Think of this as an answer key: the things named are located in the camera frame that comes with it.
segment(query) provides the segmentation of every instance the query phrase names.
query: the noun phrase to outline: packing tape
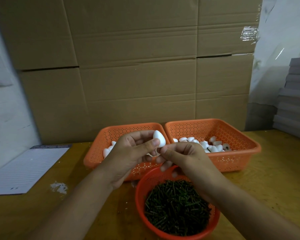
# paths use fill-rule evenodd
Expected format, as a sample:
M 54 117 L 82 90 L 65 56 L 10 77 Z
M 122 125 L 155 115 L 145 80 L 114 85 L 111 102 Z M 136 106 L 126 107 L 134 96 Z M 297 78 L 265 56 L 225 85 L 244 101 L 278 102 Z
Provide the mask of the packing tape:
M 254 41 L 252 44 L 256 43 L 258 35 L 258 28 L 252 26 L 245 26 L 241 32 L 241 37 L 243 41 Z

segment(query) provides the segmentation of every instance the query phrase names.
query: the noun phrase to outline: lined notebook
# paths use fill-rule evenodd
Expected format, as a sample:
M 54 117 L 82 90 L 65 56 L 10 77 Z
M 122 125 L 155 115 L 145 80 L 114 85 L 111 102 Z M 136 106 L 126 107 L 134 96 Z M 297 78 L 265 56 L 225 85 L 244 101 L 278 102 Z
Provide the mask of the lined notebook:
M 27 193 L 71 145 L 36 145 L 0 168 L 0 195 Z

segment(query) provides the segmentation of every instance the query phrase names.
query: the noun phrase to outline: gray box stack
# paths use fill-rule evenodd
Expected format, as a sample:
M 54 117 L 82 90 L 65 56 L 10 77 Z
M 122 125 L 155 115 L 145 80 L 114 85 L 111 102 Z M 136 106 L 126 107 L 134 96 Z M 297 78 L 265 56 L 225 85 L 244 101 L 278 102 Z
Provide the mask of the gray box stack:
M 286 84 L 278 96 L 273 127 L 300 137 L 300 58 L 292 58 Z

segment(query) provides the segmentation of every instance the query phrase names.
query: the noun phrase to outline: forearm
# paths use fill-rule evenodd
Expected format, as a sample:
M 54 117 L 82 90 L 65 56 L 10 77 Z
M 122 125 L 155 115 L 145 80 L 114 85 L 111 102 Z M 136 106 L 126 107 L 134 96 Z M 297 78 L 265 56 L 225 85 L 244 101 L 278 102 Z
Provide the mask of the forearm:
M 112 190 L 102 170 L 95 169 L 30 239 L 83 239 Z
M 213 201 L 246 239 L 300 239 L 300 228 L 231 182 L 217 188 Z

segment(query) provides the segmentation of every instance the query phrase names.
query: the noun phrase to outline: hand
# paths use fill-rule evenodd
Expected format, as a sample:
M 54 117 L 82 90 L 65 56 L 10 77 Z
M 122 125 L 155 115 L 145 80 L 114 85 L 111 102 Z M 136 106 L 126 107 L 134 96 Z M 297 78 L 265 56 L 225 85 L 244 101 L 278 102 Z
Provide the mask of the hand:
M 193 142 L 177 142 L 158 149 L 161 153 L 156 158 L 157 163 L 163 163 L 161 171 L 167 170 L 173 164 L 182 171 L 174 171 L 172 176 L 184 173 L 195 186 L 198 194 L 213 204 L 213 192 L 224 185 L 227 180 L 213 165 L 202 146 Z
M 108 156 L 98 168 L 104 172 L 113 188 L 117 189 L 141 162 L 150 162 L 160 145 L 159 139 L 152 139 L 154 130 L 135 131 L 121 136 Z

